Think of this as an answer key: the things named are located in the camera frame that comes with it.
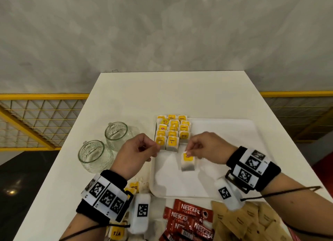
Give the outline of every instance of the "glass jar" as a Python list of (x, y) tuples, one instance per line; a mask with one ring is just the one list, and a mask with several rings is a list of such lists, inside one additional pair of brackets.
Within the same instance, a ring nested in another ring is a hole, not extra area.
[(84, 142), (78, 158), (83, 167), (90, 173), (101, 173), (110, 169), (113, 164), (113, 152), (99, 140)]
[(121, 146), (130, 138), (133, 137), (128, 126), (123, 122), (109, 123), (105, 130), (105, 138), (110, 149), (118, 152)]

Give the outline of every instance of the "glass rim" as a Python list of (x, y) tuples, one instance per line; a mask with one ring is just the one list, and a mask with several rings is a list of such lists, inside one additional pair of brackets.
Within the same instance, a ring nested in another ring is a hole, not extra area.
[[(111, 139), (111, 138), (109, 138), (108, 136), (106, 136), (106, 130), (107, 130), (109, 127), (111, 127), (113, 124), (115, 124), (115, 123), (122, 123), (123, 125), (125, 125), (125, 127), (126, 127), (126, 131), (125, 131), (124, 135), (122, 135), (120, 138)], [(104, 131), (104, 136), (105, 136), (108, 140), (116, 141), (116, 140), (119, 140), (119, 139), (122, 139), (123, 137), (125, 137), (125, 135), (127, 134), (127, 131), (128, 131), (128, 126), (127, 126), (127, 124), (125, 124), (125, 123), (123, 123), (123, 122), (113, 122), (113, 123), (111, 123), (111, 125), (108, 125), (108, 126), (106, 127), (106, 129), (105, 129), (105, 131)]]
[[(81, 160), (81, 159), (80, 159), (80, 152), (81, 152), (81, 150), (83, 149), (83, 147), (87, 146), (88, 144), (90, 144), (90, 143), (92, 143), (92, 142), (99, 142), (99, 143), (102, 143), (103, 150), (102, 150), (101, 154), (100, 154), (96, 159), (94, 159), (94, 160), (92, 160), (92, 161), (83, 161), (83, 160)], [(78, 152), (78, 159), (79, 159), (79, 161), (80, 161), (81, 163), (84, 163), (84, 164), (92, 163), (92, 162), (98, 160), (98, 159), (102, 156), (102, 154), (104, 153), (104, 150), (105, 150), (105, 144), (104, 144), (102, 141), (100, 141), (100, 140), (90, 140), (90, 141), (84, 143), (83, 146), (81, 146), (81, 148), (80, 148), (80, 150), (79, 150), (79, 152)]]

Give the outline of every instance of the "hand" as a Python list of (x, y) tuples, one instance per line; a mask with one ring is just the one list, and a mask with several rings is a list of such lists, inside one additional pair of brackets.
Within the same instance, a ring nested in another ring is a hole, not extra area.
[(188, 156), (205, 158), (216, 164), (227, 163), (238, 147), (229, 144), (213, 132), (203, 132), (190, 138), (186, 146)]
[(110, 170), (129, 180), (140, 171), (146, 161), (156, 157), (159, 151), (160, 146), (141, 133), (123, 144)]

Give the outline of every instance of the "black floor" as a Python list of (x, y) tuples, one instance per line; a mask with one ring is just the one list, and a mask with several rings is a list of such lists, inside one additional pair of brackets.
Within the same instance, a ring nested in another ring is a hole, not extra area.
[(12, 241), (59, 151), (26, 151), (0, 165), (0, 240)]

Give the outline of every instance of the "white table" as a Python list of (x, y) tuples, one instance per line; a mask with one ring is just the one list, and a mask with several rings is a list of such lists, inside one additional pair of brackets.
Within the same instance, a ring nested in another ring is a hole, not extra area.
[[(52, 241), (64, 232), (93, 176), (77, 159), (84, 141), (105, 141), (104, 130), (113, 121), (153, 138), (156, 115), (168, 113), (250, 119), (285, 174), (305, 186), (322, 185), (244, 71), (102, 73), (14, 240)], [(147, 179), (149, 169), (146, 163), (138, 176)], [(332, 201), (325, 189), (318, 193)]]

